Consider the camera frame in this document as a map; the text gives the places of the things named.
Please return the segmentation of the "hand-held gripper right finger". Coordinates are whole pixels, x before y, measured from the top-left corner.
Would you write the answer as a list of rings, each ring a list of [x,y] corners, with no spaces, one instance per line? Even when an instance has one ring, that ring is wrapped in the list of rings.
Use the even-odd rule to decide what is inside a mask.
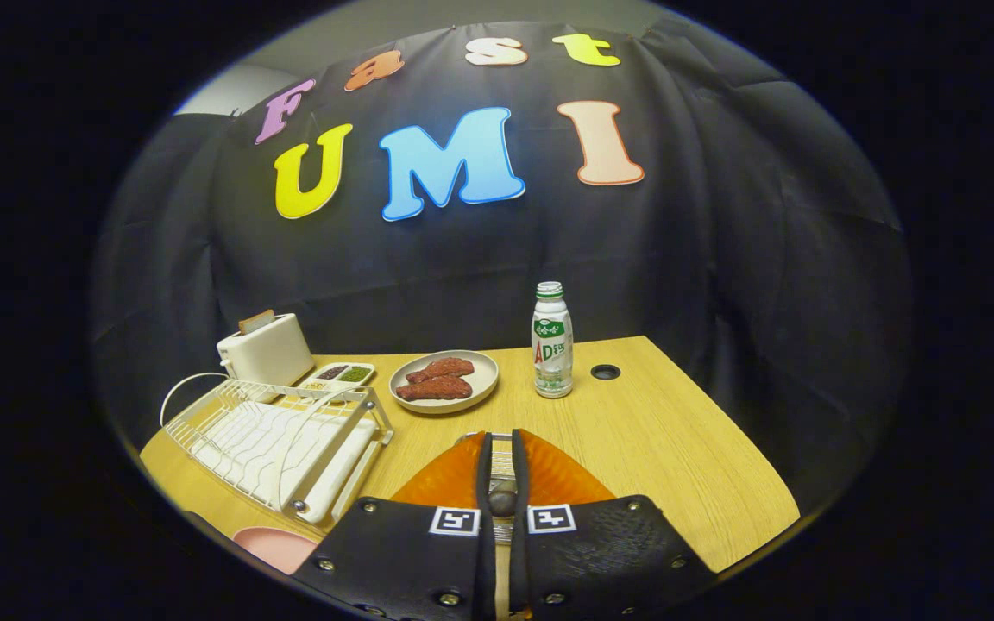
[[[650,498],[619,498],[527,430],[514,430],[512,460],[513,610],[532,618],[654,618],[715,583]]]

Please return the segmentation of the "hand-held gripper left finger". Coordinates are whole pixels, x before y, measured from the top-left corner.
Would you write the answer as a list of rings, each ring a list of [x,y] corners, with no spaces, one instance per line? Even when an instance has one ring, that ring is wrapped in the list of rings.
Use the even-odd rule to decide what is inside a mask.
[[[393,498],[356,499],[293,578],[386,620],[493,620],[492,454],[473,434]]]

